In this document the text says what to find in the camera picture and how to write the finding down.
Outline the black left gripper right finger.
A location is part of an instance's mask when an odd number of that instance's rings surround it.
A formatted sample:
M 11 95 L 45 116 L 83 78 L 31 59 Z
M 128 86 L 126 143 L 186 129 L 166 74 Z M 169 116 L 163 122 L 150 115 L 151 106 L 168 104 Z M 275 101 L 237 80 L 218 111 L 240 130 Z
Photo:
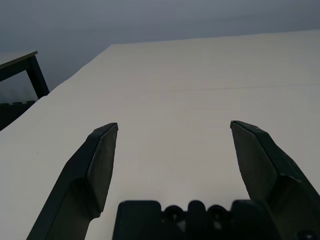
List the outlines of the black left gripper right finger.
M 320 238 L 320 196 L 271 136 L 258 126 L 230 123 L 239 171 L 251 200 L 266 203 L 284 240 Z

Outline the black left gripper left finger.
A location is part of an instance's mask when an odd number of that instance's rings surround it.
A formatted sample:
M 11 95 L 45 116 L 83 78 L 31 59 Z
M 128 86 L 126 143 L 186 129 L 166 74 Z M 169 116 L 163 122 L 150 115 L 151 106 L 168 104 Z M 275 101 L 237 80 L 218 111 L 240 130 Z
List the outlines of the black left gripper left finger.
M 83 240 L 104 211 L 113 175 L 117 123 L 95 129 L 63 167 L 27 239 Z

